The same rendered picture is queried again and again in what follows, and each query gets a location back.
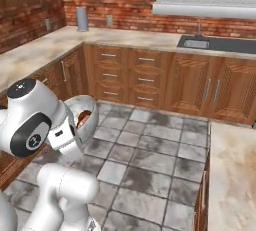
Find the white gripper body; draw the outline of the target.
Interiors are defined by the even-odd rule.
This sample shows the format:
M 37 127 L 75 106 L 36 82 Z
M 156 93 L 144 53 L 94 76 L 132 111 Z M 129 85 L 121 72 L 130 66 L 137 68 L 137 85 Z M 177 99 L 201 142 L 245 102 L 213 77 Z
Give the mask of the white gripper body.
M 68 106 L 65 106 L 67 117 L 64 125 L 65 146 L 63 154 L 67 157 L 82 157 L 82 143 L 76 130 L 74 116 Z

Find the red-brown steak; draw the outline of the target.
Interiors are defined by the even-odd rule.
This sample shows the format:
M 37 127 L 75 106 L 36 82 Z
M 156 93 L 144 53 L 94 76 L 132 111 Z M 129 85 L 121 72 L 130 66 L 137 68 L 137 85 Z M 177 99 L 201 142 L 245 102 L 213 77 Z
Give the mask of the red-brown steak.
M 89 118 L 89 115 L 85 115 L 77 124 L 77 129 L 80 128 Z

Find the white marbled bowl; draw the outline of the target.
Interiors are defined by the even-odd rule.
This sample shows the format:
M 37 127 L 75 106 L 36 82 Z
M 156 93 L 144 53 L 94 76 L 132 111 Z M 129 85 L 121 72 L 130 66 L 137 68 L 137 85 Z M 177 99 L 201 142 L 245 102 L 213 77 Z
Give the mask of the white marbled bowl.
M 85 116 L 81 113 L 84 110 L 90 110 L 92 112 L 91 115 L 89 115 L 88 120 L 80 128 L 77 129 L 82 143 L 86 144 L 88 140 L 94 135 L 99 122 L 99 111 L 94 98 L 89 95 L 78 95 L 66 100 L 65 104 L 71 109 L 74 115 L 76 128 L 78 122 Z

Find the wooden corner base cupboards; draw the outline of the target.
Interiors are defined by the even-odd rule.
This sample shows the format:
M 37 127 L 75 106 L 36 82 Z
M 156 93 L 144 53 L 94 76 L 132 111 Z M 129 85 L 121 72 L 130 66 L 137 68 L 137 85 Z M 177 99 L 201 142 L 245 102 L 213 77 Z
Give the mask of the wooden corner base cupboards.
M 44 82 L 62 100 L 87 92 L 84 46 L 76 47 L 60 60 L 40 68 L 30 78 Z M 0 151 L 0 189 L 5 190 L 45 147 L 46 144 L 43 144 L 36 153 L 25 158 Z

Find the wooden cupboards with drawers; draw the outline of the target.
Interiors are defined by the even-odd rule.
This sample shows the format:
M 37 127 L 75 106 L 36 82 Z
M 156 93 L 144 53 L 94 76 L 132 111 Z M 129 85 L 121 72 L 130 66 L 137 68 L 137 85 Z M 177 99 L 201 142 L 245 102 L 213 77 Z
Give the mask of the wooden cupboards with drawers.
M 256 123 L 256 60 L 97 44 L 85 59 L 98 99 Z

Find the grey cylindrical canister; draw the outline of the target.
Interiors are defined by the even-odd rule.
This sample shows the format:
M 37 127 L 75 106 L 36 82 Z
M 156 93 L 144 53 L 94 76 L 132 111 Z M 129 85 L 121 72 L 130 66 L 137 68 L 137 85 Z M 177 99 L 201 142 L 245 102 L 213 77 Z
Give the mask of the grey cylindrical canister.
M 85 7 L 77 7 L 76 8 L 76 17 L 77 17 L 77 26 L 79 31 L 87 31 L 88 30 L 88 17 L 87 10 Z

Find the wooden island cupboard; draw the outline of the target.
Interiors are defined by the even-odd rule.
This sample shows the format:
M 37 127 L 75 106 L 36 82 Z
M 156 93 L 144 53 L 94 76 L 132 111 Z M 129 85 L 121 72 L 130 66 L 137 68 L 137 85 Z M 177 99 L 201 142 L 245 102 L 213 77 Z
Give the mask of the wooden island cupboard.
M 210 155 L 207 155 L 195 207 L 193 231 L 208 231 Z

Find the dark grey sink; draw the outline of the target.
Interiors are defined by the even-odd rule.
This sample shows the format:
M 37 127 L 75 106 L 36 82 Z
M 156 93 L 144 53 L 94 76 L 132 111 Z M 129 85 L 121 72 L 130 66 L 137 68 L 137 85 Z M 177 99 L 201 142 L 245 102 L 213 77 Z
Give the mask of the dark grey sink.
M 256 40 L 182 35 L 177 46 L 180 48 L 256 54 Z

